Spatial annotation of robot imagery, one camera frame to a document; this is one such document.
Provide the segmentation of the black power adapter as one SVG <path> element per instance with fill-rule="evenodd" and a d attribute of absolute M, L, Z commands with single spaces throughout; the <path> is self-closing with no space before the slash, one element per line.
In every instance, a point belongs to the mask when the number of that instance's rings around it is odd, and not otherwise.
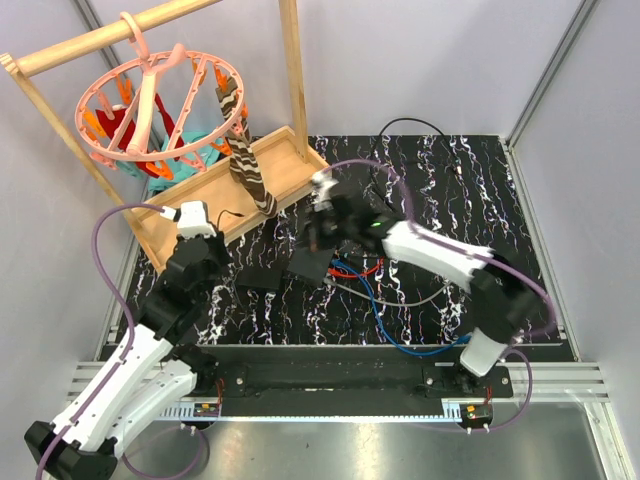
<path fill-rule="evenodd" d="M 252 307 L 252 295 L 275 294 L 280 288 L 283 271 L 279 267 L 261 265 L 251 257 L 243 258 L 239 242 L 244 237 L 230 240 L 225 233 L 228 265 L 222 276 L 216 281 L 210 292 L 210 301 L 226 301 L 242 313 L 249 312 Z"/>

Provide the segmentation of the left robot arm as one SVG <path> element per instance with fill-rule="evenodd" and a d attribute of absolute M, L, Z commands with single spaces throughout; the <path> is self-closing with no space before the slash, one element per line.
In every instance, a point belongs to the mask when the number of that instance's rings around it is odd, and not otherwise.
<path fill-rule="evenodd" d="M 54 420 L 25 433 L 38 478 L 110 478 L 128 443 L 164 409 L 214 388 L 215 357 L 182 339 L 230 260 L 223 234 L 178 240 L 109 360 Z"/>

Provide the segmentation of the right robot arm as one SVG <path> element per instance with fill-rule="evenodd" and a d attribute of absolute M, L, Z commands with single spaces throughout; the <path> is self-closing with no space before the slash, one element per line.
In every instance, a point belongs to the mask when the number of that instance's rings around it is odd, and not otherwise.
<path fill-rule="evenodd" d="M 457 361 L 454 384 L 470 397 L 486 389 L 490 371 L 546 292 L 490 247 L 463 243 L 408 217 L 385 214 L 331 179 L 314 180 L 313 189 L 316 198 L 305 225 L 312 249 L 349 240 L 389 260 L 438 275 L 470 297 L 472 331 Z"/>

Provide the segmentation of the wooden drying rack stand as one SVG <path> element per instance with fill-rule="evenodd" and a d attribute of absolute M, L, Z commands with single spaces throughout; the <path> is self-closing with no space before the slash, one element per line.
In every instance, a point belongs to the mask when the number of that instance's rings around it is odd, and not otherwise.
<path fill-rule="evenodd" d="M 121 196 L 107 170 L 129 166 L 169 182 L 146 207 L 125 212 L 153 267 L 163 270 L 178 233 L 162 206 L 203 201 L 209 211 L 238 208 L 219 226 L 235 239 L 306 196 L 325 160 L 309 145 L 298 9 L 279 5 L 293 122 L 260 138 L 249 130 L 247 86 L 237 68 L 216 55 L 182 44 L 152 52 L 146 31 L 203 8 L 200 1 L 170 1 L 36 53 L 1 63 L 106 195 Z M 127 41 L 132 60 L 97 78 L 80 97 L 67 125 L 33 77 L 100 49 Z"/>

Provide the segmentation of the black marble pattern mat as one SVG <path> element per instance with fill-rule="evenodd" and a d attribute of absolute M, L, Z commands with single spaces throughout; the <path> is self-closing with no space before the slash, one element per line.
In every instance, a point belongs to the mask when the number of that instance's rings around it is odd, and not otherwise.
<path fill-rule="evenodd" d="M 496 136 L 313 136 L 310 145 L 335 177 L 383 211 L 412 210 L 416 220 L 457 240 L 514 254 L 514 265 L 540 280 L 541 267 L 513 172 Z M 205 313 L 188 332 L 202 345 L 449 344 L 472 330 L 471 299 L 445 279 L 409 264 L 379 260 L 347 242 L 346 272 L 309 285 L 287 271 L 307 208 L 301 200 L 244 234 L 243 258 L 283 271 L 275 294 L 252 295 L 242 313 L 204 297 Z"/>

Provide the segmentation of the brown striped sock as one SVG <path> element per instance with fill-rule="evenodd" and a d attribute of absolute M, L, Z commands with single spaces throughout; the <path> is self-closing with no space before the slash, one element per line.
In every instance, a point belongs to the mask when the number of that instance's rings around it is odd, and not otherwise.
<path fill-rule="evenodd" d="M 230 78 L 224 86 L 216 88 L 216 95 L 224 120 L 227 120 L 238 106 L 238 85 Z M 277 200 L 266 189 L 260 167 L 251 147 L 251 135 L 246 116 L 243 113 L 226 133 L 226 143 L 230 147 L 229 168 L 235 182 L 240 183 L 252 197 L 256 208 L 265 216 L 277 213 Z"/>

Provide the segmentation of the pink round clip hanger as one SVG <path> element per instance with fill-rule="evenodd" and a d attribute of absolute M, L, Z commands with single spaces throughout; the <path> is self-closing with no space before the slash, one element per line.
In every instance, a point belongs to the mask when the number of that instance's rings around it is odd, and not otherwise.
<path fill-rule="evenodd" d="M 227 61 L 212 54 L 192 51 L 177 43 L 170 51 L 152 53 L 133 16 L 120 14 L 131 30 L 129 44 L 137 58 L 125 62 L 96 80 L 82 95 L 75 109 L 75 127 L 89 146 L 90 158 L 112 170 L 132 163 L 153 176 L 172 180 L 169 161 L 182 162 L 204 172 L 207 170 L 200 150 L 210 147 L 231 154 L 226 133 L 240 113 L 248 117 L 243 80 Z M 183 106 L 173 118 L 160 105 L 159 83 L 171 69 L 191 64 L 192 80 Z M 230 78 L 238 85 L 238 106 L 223 123 L 199 140 L 183 138 L 184 125 L 192 112 L 196 96 L 207 74 L 215 77 L 215 92 Z"/>

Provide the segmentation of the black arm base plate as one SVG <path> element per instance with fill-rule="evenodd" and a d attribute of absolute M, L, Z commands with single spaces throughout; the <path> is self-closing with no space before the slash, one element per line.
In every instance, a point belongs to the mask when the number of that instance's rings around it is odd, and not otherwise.
<path fill-rule="evenodd" d="M 214 389 L 195 397 L 195 418 L 452 417 L 447 400 L 511 399 L 508 370 L 495 367 L 473 380 L 455 366 L 411 363 L 227 364 Z"/>

